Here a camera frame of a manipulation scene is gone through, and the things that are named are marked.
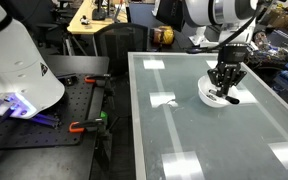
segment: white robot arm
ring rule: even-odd
[[[49,70],[25,27],[0,6],[0,115],[29,119],[61,99],[64,86]]]
[[[246,75],[241,70],[255,27],[255,15],[261,0],[184,0],[184,18],[191,27],[223,24],[219,39],[221,48],[218,64],[208,70],[209,78],[217,87],[216,96],[228,96]]]

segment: black cable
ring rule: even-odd
[[[232,40],[234,40],[236,37],[238,37],[250,24],[252,24],[252,22],[254,21],[254,19],[256,18],[258,12],[261,10],[261,5],[262,5],[262,1],[259,0],[259,2],[257,3],[257,7],[256,10],[254,12],[254,15],[252,16],[252,18],[247,21],[239,30],[237,30],[235,33],[233,33],[230,37],[228,37],[227,39],[225,39],[223,42],[221,42],[220,44],[218,44],[217,46],[211,47],[211,48],[206,48],[206,49],[189,49],[186,52],[188,54],[198,54],[198,53],[205,53],[205,52],[210,52],[212,50],[221,48],[223,46],[225,46],[226,44],[228,44],[229,42],[231,42]]]
[[[6,110],[6,112],[3,114],[3,116],[1,116],[0,118],[0,125],[5,122],[5,120],[10,117],[10,115],[15,111],[15,109],[12,108],[12,106]]]
[[[119,114],[117,114],[116,112],[114,112],[114,111],[112,111],[112,114],[114,114],[116,117],[118,117],[118,118],[129,118],[130,116],[132,116],[132,115],[126,115],[126,116],[121,116],[121,115],[119,115]]]
[[[42,1],[42,0],[39,0],[39,1],[36,3],[36,5],[35,5],[35,7],[34,7],[34,9],[33,9],[33,11],[31,12],[30,15],[28,15],[26,18],[24,18],[24,19],[22,19],[22,20],[18,20],[18,21],[20,21],[20,22],[23,23],[23,22],[25,22],[26,20],[28,20],[29,18],[31,18],[31,17],[35,14],[35,11],[37,10],[37,7],[40,5],[41,1]]]

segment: desk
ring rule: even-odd
[[[108,70],[109,60],[104,57],[48,56],[45,62],[55,74],[103,74]],[[103,98],[103,93],[94,94],[94,97]],[[92,114],[99,115],[100,111],[101,107],[90,109]],[[79,146],[0,151],[0,180],[89,179],[96,135],[96,132],[85,133]]]
[[[288,28],[288,15],[282,10],[272,9],[270,12],[271,20],[269,24],[276,28]]]
[[[93,21],[92,12],[97,6],[92,4],[92,0],[84,0],[81,7],[78,9],[74,15],[70,25],[67,27],[67,30],[72,34],[94,34],[98,30],[110,25],[113,23],[112,18],[106,18],[105,21]],[[80,19],[86,16],[90,20],[90,25],[82,25]],[[121,22],[127,22],[127,15],[124,11],[120,11],[118,18]]]
[[[137,179],[288,179],[288,105],[243,64],[257,102],[208,107],[197,81],[216,59],[129,53]]]

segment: glass table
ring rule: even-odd
[[[288,180],[288,105],[244,64],[253,100],[205,105],[197,82],[216,59],[129,53],[138,180]]]

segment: office chair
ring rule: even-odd
[[[112,76],[128,72],[128,52],[144,52],[147,48],[148,28],[132,23],[111,24],[94,34],[98,56],[110,58]]]
[[[0,4],[13,18],[26,26],[32,33],[32,37],[38,42],[38,46],[54,45],[64,55],[66,55],[66,50],[69,55],[74,55],[71,42],[73,39],[86,55],[77,40],[67,32],[67,26],[73,15],[57,10],[52,0],[0,0]]]

